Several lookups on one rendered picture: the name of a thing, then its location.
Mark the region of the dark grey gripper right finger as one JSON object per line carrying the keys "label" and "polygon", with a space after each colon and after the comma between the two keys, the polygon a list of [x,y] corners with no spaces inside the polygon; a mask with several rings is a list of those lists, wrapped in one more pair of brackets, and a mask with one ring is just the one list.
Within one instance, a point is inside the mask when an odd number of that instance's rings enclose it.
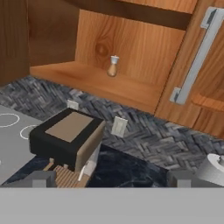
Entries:
{"label": "dark grey gripper right finger", "polygon": [[177,188],[200,187],[201,181],[191,171],[168,171],[167,185]]}

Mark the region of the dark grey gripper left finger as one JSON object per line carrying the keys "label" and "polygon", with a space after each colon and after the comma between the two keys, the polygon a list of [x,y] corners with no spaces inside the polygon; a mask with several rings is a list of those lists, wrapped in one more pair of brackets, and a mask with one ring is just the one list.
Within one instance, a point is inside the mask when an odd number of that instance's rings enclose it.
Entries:
{"label": "dark grey gripper left finger", "polygon": [[26,178],[3,185],[6,188],[48,188],[56,187],[55,171],[34,171]]}

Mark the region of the wooden cabinet door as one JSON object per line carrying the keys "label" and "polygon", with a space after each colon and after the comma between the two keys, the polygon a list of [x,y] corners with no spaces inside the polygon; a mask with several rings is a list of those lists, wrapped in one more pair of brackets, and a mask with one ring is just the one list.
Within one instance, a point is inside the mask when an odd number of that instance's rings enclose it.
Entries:
{"label": "wooden cabinet door", "polygon": [[224,0],[198,0],[184,40],[165,83],[155,116],[224,139],[224,22],[219,29],[184,105],[170,101],[181,88],[206,29],[200,24],[208,7],[224,8]]}

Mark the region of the open wooden shelf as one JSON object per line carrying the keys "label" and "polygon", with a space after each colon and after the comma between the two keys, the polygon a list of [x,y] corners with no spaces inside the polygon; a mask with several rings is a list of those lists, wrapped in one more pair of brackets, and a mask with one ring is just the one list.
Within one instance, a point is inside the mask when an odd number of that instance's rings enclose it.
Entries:
{"label": "open wooden shelf", "polygon": [[28,0],[31,74],[153,113],[197,1]]}

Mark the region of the dark brown wooden cabinet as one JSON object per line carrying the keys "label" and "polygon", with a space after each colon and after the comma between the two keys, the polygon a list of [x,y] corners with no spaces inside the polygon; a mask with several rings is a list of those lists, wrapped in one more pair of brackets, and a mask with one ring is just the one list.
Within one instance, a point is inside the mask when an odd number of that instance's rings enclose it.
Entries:
{"label": "dark brown wooden cabinet", "polygon": [[29,72],[27,0],[0,0],[0,87]]}

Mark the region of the grey round metal pot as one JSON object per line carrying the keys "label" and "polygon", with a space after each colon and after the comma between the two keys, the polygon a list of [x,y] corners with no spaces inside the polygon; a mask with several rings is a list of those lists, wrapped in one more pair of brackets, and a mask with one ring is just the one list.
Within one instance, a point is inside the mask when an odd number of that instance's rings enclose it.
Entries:
{"label": "grey round metal pot", "polygon": [[192,183],[195,187],[224,187],[224,155],[208,154]]}

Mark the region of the black and beige coffee machine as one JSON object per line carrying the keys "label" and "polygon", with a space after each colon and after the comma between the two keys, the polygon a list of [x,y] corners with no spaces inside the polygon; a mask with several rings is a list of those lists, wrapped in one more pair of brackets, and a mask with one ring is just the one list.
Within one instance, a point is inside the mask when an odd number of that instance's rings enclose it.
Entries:
{"label": "black and beige coffee machine", "polygon": [[97,166],[105,124],[66,108],[30,132],[30,152],[49,160],[44,171],[56,172],[58,188],[86,187]]}

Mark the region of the grey hob with white rings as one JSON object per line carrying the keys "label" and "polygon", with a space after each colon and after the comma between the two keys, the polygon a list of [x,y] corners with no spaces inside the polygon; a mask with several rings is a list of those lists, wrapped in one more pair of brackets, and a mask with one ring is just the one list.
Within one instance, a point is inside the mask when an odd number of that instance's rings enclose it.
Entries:
{"label": "grey hob with white rings", "polygon": [[29,133],[40,120],[0,105],[0,185],[34,158]]}

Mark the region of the small wooden shaker, white cap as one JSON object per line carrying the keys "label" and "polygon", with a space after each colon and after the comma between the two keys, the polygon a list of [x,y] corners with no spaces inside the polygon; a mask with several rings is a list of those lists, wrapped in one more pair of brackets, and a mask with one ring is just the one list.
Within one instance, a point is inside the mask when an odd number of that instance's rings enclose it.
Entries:
{"label": "small wooden shaker, white cap", "polygon": [[117,64],[118,64],[119,57],[113,55],[110,57],[110,66],[107,70],[107,75],[110,77],[115,77],[117,74]]}

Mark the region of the white wall socket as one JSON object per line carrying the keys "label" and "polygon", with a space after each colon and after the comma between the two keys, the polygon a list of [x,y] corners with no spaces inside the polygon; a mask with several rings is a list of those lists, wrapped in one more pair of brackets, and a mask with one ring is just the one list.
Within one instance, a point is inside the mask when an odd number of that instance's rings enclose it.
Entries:
{"label": "white wall socket", "polygon": [[67,100],[67,101],[66,101],[66,104],[67,104],[67,106],[68,106],[70,109],[75,109],[75,110],[78,110],[78,109],[79,109],[79,103],[76,102],[76,101]]}
{"label": "white wall socket", "polygon": [[117,137],[123,137],[127,124],[128,121],[126,119],[116,116],[112,126],[111,134]]}

